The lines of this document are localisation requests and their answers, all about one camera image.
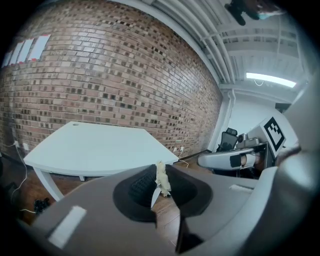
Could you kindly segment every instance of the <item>black object on floor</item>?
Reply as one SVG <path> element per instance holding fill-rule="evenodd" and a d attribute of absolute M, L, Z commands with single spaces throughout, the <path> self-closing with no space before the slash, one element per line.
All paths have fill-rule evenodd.
<path fill-rule="evenodd" d="M 43 201 L 36 199 L 34 201 L 35 214 L 37 214 L 37 215 L 41 214 L 49 206 L 50 206 L 50 203 L 49 203 L 48 197 L 46 197 Z"/>

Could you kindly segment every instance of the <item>electrical outlet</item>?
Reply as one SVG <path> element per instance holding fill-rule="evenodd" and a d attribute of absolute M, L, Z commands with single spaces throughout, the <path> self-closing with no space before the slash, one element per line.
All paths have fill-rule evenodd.
<path fill-rule="evenodd" d="M 29 151 L 29 145 L 27 143 L 23 143 L 22 145 L 23 145 L 24 150 Z"/>

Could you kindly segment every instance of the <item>white table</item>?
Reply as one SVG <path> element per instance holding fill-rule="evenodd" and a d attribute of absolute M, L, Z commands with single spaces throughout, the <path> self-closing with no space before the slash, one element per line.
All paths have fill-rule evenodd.
<path fill-rule="evenodd" d="M 178 160 L 144 129 L 73 121 L 24 158 L 56 201 L 64 196 L 50 173 L 79 176 L 84 181 L 86 176 L 108 176 L 158 161 L 171 165 Z"/>

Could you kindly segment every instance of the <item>ceiling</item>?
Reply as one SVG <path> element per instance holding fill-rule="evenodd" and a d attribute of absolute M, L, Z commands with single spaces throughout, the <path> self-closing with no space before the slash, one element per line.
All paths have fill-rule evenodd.
<path fill-rule="evenodd" d="M 265 20 L 252 20 L 243 14 L 246 25 L 240 26 L 224 8 L 230 0 L 114 2 L 138 8 L 171 27 L 199 54 L 222 91 L 234 89 L 253 97 L 291 103 L 310 77 L 309 67 L 304 64 L 301 34 L 288 14 Z M 257 86 L 262 81 L 246 79 L 246 72 L 288 79 L 297 85 L 289 88 L 263 82 Z"/>

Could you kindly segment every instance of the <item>wooden floor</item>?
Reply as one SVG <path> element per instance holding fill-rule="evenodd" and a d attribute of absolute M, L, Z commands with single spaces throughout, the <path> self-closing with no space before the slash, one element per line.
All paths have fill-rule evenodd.
<path fill-rule="evenodd" d="M 198 166 L 197 157 L 185 160 L 189 163 L 188 169 L 195 172 L 211 173 L 209 170 Z M 0 184 L 4 187 L 11 182 L 15 182 L 18 186 L 25 178 L 25 168 L 21 165 L 12 163 L 4 158 L 3 162 L 3 175 L 0 179 Z M 184 162 L 178 162 L 174 165 L 186 167 Z M 83 184 L 79 177 L 65 176 L 65 175 L 51 175 L 55 184 L 60 189 L 62 194 L 66 195 L 79 185 Z M 53 204 L 55 200 L 44 188 L 36 173 L 33 170 L 28 170 L 27 180 L 21 186 L 21 189 L 15 192 L 12 197 L 12 203 L 19 209 L 34 210 L 34 201 L 36 199 L 44 200 L 49 198 L 49 202 Z M 157 232 L 172 244 L 174 250 L 177 242 L 179 224 L 180 224 L 180 211 L 171 197 L 159 196 L 154 204 L 152 211 L 157 216 Z M 27 224 L 32 224 L 37 216 L 34 213 L 23 211 L 20 218 Z"/>

